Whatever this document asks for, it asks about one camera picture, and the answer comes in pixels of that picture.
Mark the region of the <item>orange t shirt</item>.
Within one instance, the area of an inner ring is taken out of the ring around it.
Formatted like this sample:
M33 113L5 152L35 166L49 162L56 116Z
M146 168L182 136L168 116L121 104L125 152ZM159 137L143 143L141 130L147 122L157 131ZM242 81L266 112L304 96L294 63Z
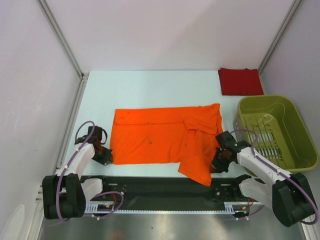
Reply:
M209 187L221 105L116 109L110 137L115 165L178 163L178 172Z

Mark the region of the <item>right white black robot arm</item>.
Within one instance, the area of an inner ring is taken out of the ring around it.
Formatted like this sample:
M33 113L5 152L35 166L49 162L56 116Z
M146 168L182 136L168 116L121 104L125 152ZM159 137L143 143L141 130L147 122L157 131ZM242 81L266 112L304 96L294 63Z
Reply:
M296 223L314 225L320 219L318 207L308 179L302 173L291 173L262 156L253 143L236 141L224 131L215 137L218 148L212 162L215 173L228 172L232 162L256 175L237 177L230 188L231 196L242 201L252 198L272 209L277 220L290 227Z

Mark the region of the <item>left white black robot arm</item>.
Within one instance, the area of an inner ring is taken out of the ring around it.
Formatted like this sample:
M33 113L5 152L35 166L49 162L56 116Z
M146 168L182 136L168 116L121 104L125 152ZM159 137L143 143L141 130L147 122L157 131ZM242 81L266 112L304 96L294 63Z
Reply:
M100 126L89 126L87 134L75 137L75 150L66 165L42 180L44 217L47 220L67 221L81 218L86 203L95 196L105 200L111 188L99 178L81 181L88 163L93 160L102 166L113 163L112 150L104 147L108 134Z

